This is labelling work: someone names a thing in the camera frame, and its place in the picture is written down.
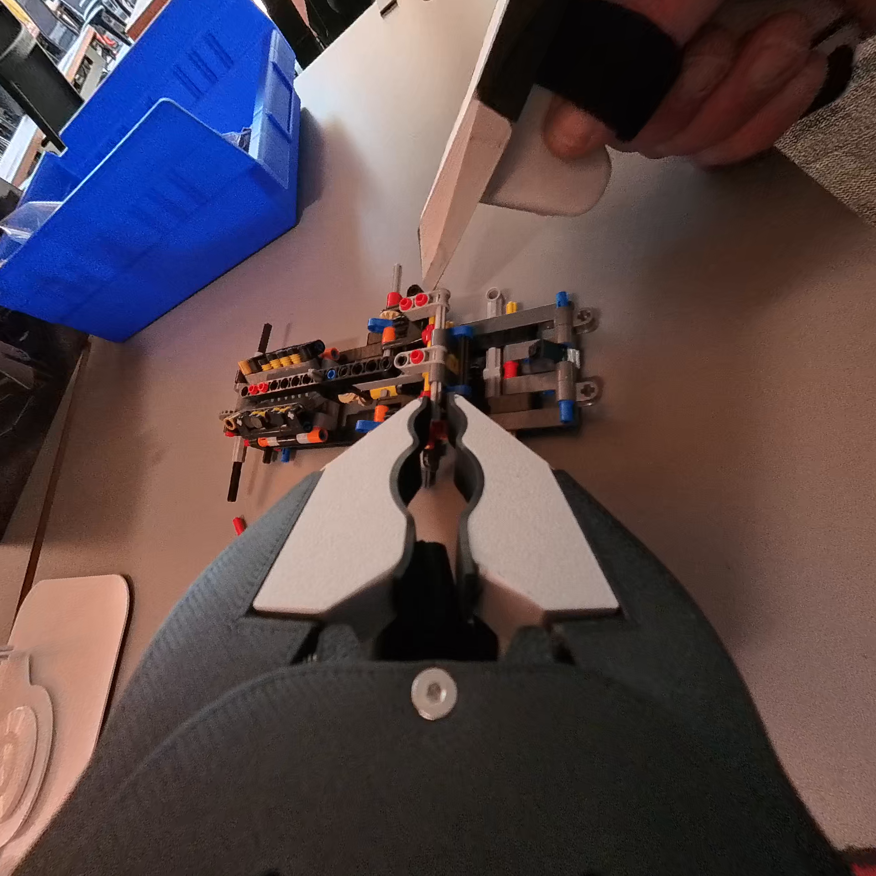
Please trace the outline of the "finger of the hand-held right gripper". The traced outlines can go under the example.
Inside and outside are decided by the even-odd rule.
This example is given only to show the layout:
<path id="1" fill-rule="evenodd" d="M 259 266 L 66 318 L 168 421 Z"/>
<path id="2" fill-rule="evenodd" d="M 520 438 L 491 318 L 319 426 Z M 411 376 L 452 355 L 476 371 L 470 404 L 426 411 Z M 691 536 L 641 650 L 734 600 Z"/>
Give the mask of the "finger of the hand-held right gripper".
<path id="1" fill-rule="evenodd" d="M 511 138 L 511 121 L 485 104 L 477 93 L 508 6 L 508 1 L 498 1 L 494 8 L 422 210 L 418 233 L 423 288 L 439 286 Z"/>

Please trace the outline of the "person's right hand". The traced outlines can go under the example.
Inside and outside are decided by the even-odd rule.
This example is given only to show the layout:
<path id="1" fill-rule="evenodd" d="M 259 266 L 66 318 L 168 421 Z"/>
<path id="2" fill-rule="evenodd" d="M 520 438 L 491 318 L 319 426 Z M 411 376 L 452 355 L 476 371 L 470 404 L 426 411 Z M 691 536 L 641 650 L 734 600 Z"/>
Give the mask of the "person's right hand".
<path id="1" fill-rule="evenodd" d="M 542 140 L 558 159 L 583 159 L 599 147 L 648 159 L 684 157 L 727 166 L 770 149 L 809 109 L 824 84 L 827 59 L 811 45 L 826 15 L 787 10 L 735 33 L 715 23 L 720 2 L 619 2 L 684 50 L 682 69 L 660 107 L 630 141 L 555 95 Z"/>

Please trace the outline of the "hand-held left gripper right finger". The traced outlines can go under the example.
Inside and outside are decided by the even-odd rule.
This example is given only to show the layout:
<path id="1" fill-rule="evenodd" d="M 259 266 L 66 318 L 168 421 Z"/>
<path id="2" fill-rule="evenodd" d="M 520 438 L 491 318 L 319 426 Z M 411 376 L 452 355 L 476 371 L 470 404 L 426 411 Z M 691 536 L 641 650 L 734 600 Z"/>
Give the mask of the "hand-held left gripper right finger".
<path id="1" fill-rule="evenodd" d="M 509 644 L 522 629 L 619 611 L 553 468 L 462 396 L 449 396 L 464 603 Z"/>

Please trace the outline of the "beige flat stand base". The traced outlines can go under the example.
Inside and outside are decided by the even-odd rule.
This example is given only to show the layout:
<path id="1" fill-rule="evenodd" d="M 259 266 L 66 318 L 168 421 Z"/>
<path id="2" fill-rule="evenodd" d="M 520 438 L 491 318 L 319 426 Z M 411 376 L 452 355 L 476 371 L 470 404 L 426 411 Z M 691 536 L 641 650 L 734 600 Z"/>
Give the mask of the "beige flat stand base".
<path id="1" fill-rule="evenodd" d="M 101 733 L 130 609 L 122 575 L 47 579 L 34 585 L 3 647 L 28 651 L 31 680 L 49 693 L 52 749 L 37 802 L 20 834 L 1 846 L 12 874 L 90 761 Z"/>

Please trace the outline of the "black monitor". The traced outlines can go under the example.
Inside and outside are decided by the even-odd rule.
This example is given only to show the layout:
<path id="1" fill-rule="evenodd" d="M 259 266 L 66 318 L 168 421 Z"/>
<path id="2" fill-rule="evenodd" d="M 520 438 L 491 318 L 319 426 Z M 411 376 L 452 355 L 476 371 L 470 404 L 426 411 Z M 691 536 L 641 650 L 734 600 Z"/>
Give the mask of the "black monitor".
<path id="1" fill-rule="evenodd" d="M 1 6 L 1 85 L 60 151 L 60 133 L 82 107 L 83 98 L 38 40 L 6 6 Z"/>

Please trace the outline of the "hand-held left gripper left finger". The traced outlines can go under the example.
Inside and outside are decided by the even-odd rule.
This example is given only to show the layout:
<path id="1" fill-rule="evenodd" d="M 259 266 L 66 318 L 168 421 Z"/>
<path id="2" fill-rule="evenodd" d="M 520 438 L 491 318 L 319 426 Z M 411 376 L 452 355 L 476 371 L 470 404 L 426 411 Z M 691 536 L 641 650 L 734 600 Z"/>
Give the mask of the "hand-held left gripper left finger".
<path id="1" fill-rule="evenodd" d="M 321 471 L 252 608 L 323 623 L 389 623 L 415 544 L 431 407 L 413 400 Z"/>

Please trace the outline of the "dark printed cardboard box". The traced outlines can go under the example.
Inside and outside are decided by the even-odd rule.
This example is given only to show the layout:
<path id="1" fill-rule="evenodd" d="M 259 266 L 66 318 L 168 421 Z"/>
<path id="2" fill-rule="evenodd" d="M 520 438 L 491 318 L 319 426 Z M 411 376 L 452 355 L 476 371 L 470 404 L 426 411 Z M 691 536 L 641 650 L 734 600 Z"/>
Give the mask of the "dark printed cardboard box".
<path id="1" fill-rule="evenodd" d="M 89 337 L 1 308 L 1 534 L 31 470 Z"/>

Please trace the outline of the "multicoloured lego vehicle chassis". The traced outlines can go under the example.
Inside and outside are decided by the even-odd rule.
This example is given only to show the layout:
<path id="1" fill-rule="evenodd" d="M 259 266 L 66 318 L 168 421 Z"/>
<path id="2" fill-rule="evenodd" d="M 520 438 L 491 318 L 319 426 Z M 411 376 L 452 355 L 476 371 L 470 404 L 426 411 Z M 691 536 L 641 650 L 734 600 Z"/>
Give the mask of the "multicoloured lego vehicle chassis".
<path id="1" fill-rule="evenodd" d="M 368 320 L 364 345 L 315 339 L 272 346 L 266 323 L 255 354 L 235 367 L 235 406 L 220 412 L 233 455 L 227 500 L 237 499 L 248 453 L 288 463 L 303 449 L 349 447 L 404 405 L 432 408 L 421 451 L 432 485 L 448 447 L 446 397 L 457 395 L 510 433 L 571 430 L 600 400 L 603 383 L 585 374 L 584 335 L 597 313 L 565 291 L 525 309 L 497 287 L 482 319 L 456 323 L 448 290 L 401 289 L 393 269 L 386 304 Z"/>

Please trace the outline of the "blue plastic storage bin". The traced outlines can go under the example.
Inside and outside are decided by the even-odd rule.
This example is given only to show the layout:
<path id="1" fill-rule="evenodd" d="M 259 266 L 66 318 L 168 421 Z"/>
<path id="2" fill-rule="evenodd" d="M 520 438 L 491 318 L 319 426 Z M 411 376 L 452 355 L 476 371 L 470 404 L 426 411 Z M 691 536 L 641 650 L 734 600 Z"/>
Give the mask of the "blue plastic storage bin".
<path id="1" fill-rule="evenodd" d="M 2 307 L 123 342 L 293 228 L 295 67 L 255 3 L 170 2 L 40 161 Z"/>

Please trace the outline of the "clear round plastic disc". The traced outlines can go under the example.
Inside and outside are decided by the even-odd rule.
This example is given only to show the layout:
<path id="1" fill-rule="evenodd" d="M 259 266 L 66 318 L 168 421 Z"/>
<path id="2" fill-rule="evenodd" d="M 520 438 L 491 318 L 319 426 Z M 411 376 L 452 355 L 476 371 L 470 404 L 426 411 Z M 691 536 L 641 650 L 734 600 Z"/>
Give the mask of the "clear round plastic disc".
<path id="1" fill-rule="evenodd" d="M 28 651 L 1 653 L 1 846 L 26 824 L 43 786 L 51 756 L 52 700 L 31 680 Z"/>

